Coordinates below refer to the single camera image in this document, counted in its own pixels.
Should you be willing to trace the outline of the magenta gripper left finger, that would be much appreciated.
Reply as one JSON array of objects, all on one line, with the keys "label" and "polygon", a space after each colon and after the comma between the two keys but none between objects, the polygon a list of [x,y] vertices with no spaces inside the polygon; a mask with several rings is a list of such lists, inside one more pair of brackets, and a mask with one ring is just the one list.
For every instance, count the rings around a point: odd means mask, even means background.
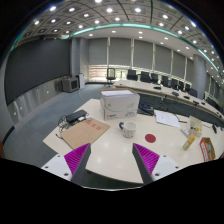
[{"label": "magenta gripper left finger", "polygon": [[71,181],[80,185],[85,173],[85,167],[91,154],[91,144],[82,145],[64,156],[72,173]]}]

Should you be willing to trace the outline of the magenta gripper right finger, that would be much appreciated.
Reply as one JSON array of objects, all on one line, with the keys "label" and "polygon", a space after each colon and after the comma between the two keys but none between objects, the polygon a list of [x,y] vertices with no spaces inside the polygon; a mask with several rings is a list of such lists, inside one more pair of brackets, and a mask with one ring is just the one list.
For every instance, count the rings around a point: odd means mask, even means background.
[{"label": "magenta gripper right finger", "polygon": [[143,184],[147,185],[151,183],[153,181],[152,172],[160,156],[155,152],[137,143],[133,144],[132,153],[134,155],[138,169],[140,171]]}]

